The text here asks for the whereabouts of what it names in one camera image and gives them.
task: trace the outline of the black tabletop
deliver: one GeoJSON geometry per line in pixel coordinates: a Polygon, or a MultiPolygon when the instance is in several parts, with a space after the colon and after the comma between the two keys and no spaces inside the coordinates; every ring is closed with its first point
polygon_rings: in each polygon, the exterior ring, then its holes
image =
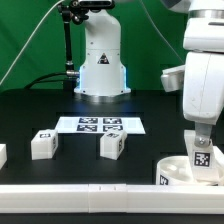
{"type": "MultiPolygon", "coordinates": [[[[130,99],[94,104],[62,90],[9,90],[0,95],[0,143],[7,145],[7,166],[0,184],[155,184],[156,164],[186,155],[184,130],[194,129],[182,112],[180,93],[134,91],[130,99]],[[60,116],[140,117],[145,135],[128,135],[117,161],[100,157],[102,134],[59,134],[50,160],[31,159],[31,140],[39,130],[54,129],[60,116]]],[[[223,115],[213,128],[214,145],[223,149],[223,115]]],[[[223,223],[223,216],[175,214],[0,215],[4,223],[223,223]]]]}

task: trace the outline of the printed marker sheet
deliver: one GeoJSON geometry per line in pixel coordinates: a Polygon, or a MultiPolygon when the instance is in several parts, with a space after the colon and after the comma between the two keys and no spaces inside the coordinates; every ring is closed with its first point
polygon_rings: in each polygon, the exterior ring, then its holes
{"type": "Polygon", "coordinates": [[[125,130],[128,134],[145,134],[139,117],[60,117],[58,133],[105,133],[109,129],[125,130]]]}

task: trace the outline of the white cube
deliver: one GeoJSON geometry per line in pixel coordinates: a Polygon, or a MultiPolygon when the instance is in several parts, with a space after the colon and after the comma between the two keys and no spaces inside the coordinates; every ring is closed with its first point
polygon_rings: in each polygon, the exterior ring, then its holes
{"type": "Polygon", "coordinates": [[[57,130],[41,130],[31,141],[32,160],[51,159],[58,147],[57,130]]]}
{"type": "Polygon", "coordinates": [[[6,161],[7,161],[6,145],[0,144],[0,169],[4,166],[6,161]]]}
{"type": "Polygon", "coordinates": [[[108,130],[100,139],[100,156],[117,160],[124,149],[125,131],[108,130]]]}

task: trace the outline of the cable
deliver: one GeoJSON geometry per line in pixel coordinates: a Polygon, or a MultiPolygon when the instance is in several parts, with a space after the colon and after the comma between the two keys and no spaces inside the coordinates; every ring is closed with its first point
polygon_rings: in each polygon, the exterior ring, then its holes
{"type": "Polygon", "coordinates": [[[166,45],[173,51],[173,53],[177,56],[177,58],[180,60],[181,63],[184,64],[183,59],[179,56],[179,54],[175,51],[175,49],[171,46],[171,44],[167,41],[167,39],[163,36],[163,34],[159,31],[159,29],[157,28],[156,24],[154,23],[152,17],[150,16],[144,2],[142,0],[139,0],[139,3],[141,4],[145,14],[147,15],[150,23],[152,24],[152,26],[154,27],[154,29],[156,30],[156,32],[159,34],[159,36],[162,38],[162,40],[166,43],[166,45]]]}
{"type": "Polygon", "coordinates": [[[44,81],[38,81],[38,82],[34,82],[34,83],[32,83],[32,85],[30,85],[30,87],[29,87],[29,89],[32,87],[32,86],[34,86],[34,85],[36,85],[36,84],[39,84],[39,83],[48,83],[48,82],[63,82],[64,81],[64,79],[55,79],[55,80],[44,80],[44,81]]]}
{"type": "Polygon", "coordinates": [[[51,77],[55,77],[59,75],[66,75],[66,72],[51,73],[48,75],[41,76],[35,79],[34,81],[32,81],[31,83],[29,83],[28,85],[26,85],[24,89],[30,89],[33,85],[35,85],[36,83],[39,83],[39,81],[42,81],[43,79],[47,79],[47,78],[51,78],[51,77]]]}
{"type": "Polygon", "coordinates": [[[37,32],[37,30],[39,29],[39,27],[41,26],[41,24],[43,23],[43,21],[47,18],[47,16],[51,13],[51,11],[53,11],[53,9],[61,2],[63,2],[65,0],[60,0],[57,3],[55,3],[49,10],[48,12],[45,14],[45,16],[41,19],[41,21],[38,23],[38,25],[36,26],[36,28],[34,29],[33,33],[30,35],[30,37],[28,38],[27,42],[25,43],[25,45],[23,46],[22,50],[19,52],[19,54],[17,55],[17,57],[15,58],[15,60],[13,61],[13,63],[11,64],[11,66],[9,67],[8,71],[6,72],[6,74],[4,75],[4,77],[2,78],[1,82],[0,82],[0,86],[2,85],[2,83],[4,82],[4,80],[7,78],[7,76],[9,75],[9,73],[11,72],[11,70],[13,69],[14,65],[16,64],[16,62],[18,61],[18,59],[20,58],[20,56],[22,55],[22,53],[24,52],[24,50],[26,49],[27,45],[29,44],[29,42],[31,41],[31,39],[33,38],[33,36],[35,35],[35,33],[37,32]]]}

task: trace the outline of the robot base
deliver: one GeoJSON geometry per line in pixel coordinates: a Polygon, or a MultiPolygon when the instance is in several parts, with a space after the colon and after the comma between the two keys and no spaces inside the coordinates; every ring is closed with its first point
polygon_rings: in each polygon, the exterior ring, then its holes
{"type": "Polygon", "coordinates": [[[75,98],[80,100],[85,100],[93,103],[114,103],[123,100],[128,100],[131,98],[131,90],[127,89],[124,93],[114,96],[97,96],[97,95],[87,95],[84,93],[75,92],[75,98]]]}

